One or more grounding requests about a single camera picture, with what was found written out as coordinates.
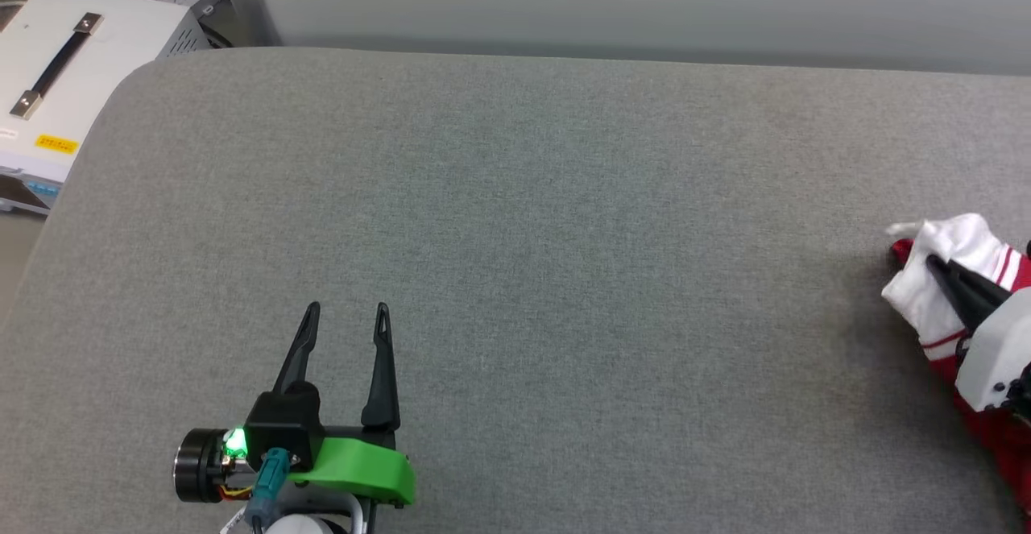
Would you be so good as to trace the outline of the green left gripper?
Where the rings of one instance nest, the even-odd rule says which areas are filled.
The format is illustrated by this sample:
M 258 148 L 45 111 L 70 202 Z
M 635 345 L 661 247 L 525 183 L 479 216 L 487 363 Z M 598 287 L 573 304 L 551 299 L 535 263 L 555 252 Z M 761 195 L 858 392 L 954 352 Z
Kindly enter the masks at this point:
M 279 376 L 272 388 L 306 381 L 310 354 L 317 344 L 321 304 L 306 307 L 288 347 Z M 400 401 L 389 306 L 377 304 L 373 328 L 375 362 L 361 423 L 366 431 L 397 431 Z M 321 443 L 313 468 L 302 471 L 281 464 L 271 470 L 264 461 L 247 460 L 246 432 L 242 427 L 195 428 L 185 435 L 174 457 L 174 490 L 187 503 L 243 501 L 255 496 L 287 505 L 312 509 L 338 508 L 332 493 L 342 491 L 358 501 L 404 507 L 415 503 L 415 470 L 401 452 L 353 437 L 327 437 Z

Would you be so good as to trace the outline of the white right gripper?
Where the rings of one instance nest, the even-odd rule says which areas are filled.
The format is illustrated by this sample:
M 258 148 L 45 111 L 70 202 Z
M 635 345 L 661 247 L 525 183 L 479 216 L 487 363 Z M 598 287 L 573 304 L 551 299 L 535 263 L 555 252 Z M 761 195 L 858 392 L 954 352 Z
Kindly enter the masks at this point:
M 964 328 L 975 332 L 954 383 L 958 394 L 973 412 L 1002 407 L 1030 362 L 1030 289 L 1012 294 L 938 255 L 925 266 Z

